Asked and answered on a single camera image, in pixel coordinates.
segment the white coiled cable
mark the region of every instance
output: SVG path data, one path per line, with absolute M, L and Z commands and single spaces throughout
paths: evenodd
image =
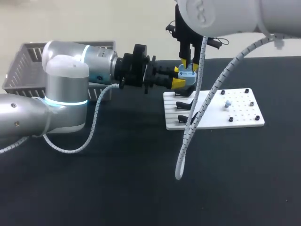
M 14 144 L 6 147 L 6 148 L 3 148 L 3 149 L 0 149 L 0 154 L 3 154 L 11 149 L 14 149 L 15 147 L 18 147 L 20 146 L 22 143 L 24 143 L 29 137 L 23 137 L 21 139 L 19 139 L 17 142 L 15 142 Z
M 199 92 L 201 90 L 202 80 L 203 80 L 203 71 L 204 71 L 205 52 L 206 52 L 207 41 L 208 41 L 208 38 L 203 37 L 202 46 L 201 46 L 201 54 L 200 54 L 199 64 L 198 64 L 198 81 L 197 81 L 196 93 L 194 95 L 192 106 L 189 111 L 188 119 L 187 119 L 187 122 L 185 125 L 183 139 L 188 139 L 188 131 L 190 128 L 191 119 L 192 119 L 192 116 L 194 113 L 194 109 L 196 108 L 196 105 L 198 103 L 198 96 L 199 96 Z M 185 164 L 185 155 L 183 157 L 183 165 L 182 165 L 183 168 L 184 168 L 184 164 Z
M 90 143 L 90 141 L 92 140 L 92 137 L 93 137 L 93 134 L 94 134 L 94 130 L 95 130 L 95 127 L 96 127 L 96 121 L 97 121 L 97 116 L 98 116 L 98 110 L 99 110 L 99 106 L 100 106 L 100 102 L 103 98 L 103 96 L 105 95 L 105 93 L 112 89 L 112 88 L 119 88 L 119 84 L 111 84 L 109 86 L 107 86 L 100 94 L 99 98 L 97 99 L 97 102 L 96 102 L 96 107 L 95 107 L 95 112 L 94 112 L 94 118 L 93 118 L 93 123 L 92 123 L 92 127 L 91 127 L 91 131 L 90 131 L 90 135 L 87 139 L 87 141 L 83 144 L 83 146 L 81 146 L 80 148 L 78 149 L 75 149 L 75 150 L 64 150 L 62 148 L 59 148 L 57 146 L 55 146 L 47 137 L 47 135 L 45 134 L 43 137 L 44 139 L 46 140 L 46 142 L 55 150 L 59 151 L 59 152 L 62 152 L 62 153 L 66 153 L 66 154 L 73 154 L 73 153 L 78 153 L 80 151 L 82 151 L 83 149 L 85 149 L 88 144 Z
M 185 164 L 185 155 L 187 148 L 189 146 L 189 143 L 198 127 L 199 122 L 201 121 L 207 107 L 211 103 L 211 100 L 213 99 L 215 93 L 218 91 L 222 83 L 225 81 L 225 79 L 229 76 L 230 72 L 234 70 L 234 68 L 240 63 L 240 61 L 247 56 L 249 53 L 254 51 L 255 49 L 270 43 L 274 42 L 276 40 L 283 40 L 283 39 L 291 39 L 293 37 L 285 36 L 285 35 L 272 35 L 271 38 L 263 38 L 258 40 L 257 42 L 251 44 L 247 48 L 245 48 L 241 53 L 239 53 L 229 64 L 228 66 L 223 70 L 223 72 L 220 74 L 220 76 L 215 81 L 214 85 L 212 86 L 211 90 L 209 91 L 205 101 L 203 102 L 194 122 L 190 125 L 190 129 L 188 131 L 188 138 L 183 139 L 183 144 L 180 149 L 180 153 L 177 160 L 177 165 L 175 168 L 175 178 L 180 180 L 183 171 L 184 171 L 184 164 Z

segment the black table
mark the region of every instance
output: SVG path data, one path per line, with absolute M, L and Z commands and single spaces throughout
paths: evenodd
M 202 89 L 229 61 L 206 61 Z M 246 59 L 222 88 L 252 88 L 265 126 L 199 130 L 181 181 L 174 169 L 183 132 L 165 128 L 166 90 L 114 90 L 83 153 L 62 154 L 32 138 L 0 156 L 0 224 L 300 225 L 300 62 Z M 94 107 L 82 131 L 51 140 L 62 148 L 82 145 Z M 0 147 L 13 142 L 1 139 Z

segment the gray plastic basket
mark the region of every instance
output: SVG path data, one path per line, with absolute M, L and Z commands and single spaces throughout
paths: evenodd
M 86 41 L 80 44 L 115 50 L 114 41 Z M 45 97 L 46 73 L 42 67 L 42 53 L 46 42 L 25 43 L 10 65 L 2 88 L 11 94 L 25 97 Z M 89 83 L 88 98 L 96 101 L 106 85 Z M 104 100 L 111 99 L 111 90 Z

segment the white pegboard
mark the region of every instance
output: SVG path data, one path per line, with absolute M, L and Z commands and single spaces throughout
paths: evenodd
M 246 89 L 225 89 L 225 94 L 221 94 L 221 90 L 216 92 L 210 105 L 208 106 L 198 129 L 222 129 L 222 128 L 239 128 L 239 127 L 259 127 L 264 125 L 264 119 L 260 112 L 259 106 L 251 89 L 249 93 L 245 93 Z M 207 94 L 207 91 L 200 91 L 198 103 L 194 114 L 199 111 Z M 164 110 L 166 128 L 168 130 L 184 130 L 185 123 L 179 123 L 178 116 L 184 115 L 188 117 L 189 111 L 177 109 L 176 102 L 184 102 L 190 104 L 193 100 L 195 92 L 190 97 L 175 96 L 174 92 L 165 92 Z M 226 101 L 229 100 L 232 105 L 225 108 Z M 233 117 L 234 121 L 230 122 L 229 118 Z

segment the robotic arm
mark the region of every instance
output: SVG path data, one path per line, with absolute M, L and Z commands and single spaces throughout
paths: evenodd
M 183 71 L 195 73 L 200 59 L 201 42 L 219 48 L 214 37 L 238 32 L 289 34 L 301 37 L 301 1 L 299 0 L 178 0 L 175 26 L 169 25 L 180 42 L 179 57 Z M 190 45 L 195 55 L 190 63 Z M 175 89 L 189 96 L 195 79 L 187 79 L 177 70 L 158 67 L 156 58 L 147 55 L 146 46 L 136 45 L 132 54 L 123 58 L 110 49 L 72 42 L 53 41 L 43 51 L 42 65 L 47 72 L 45 99 L 17 95 L 0 95 L 0 137 L 41 136 L 46 133 L 67 133 L 82 129 L 87 112 L 89 82 Z
M 176 0 L 185 23 L 207 37 L 261 32 L 301 37 L 299 0 Z

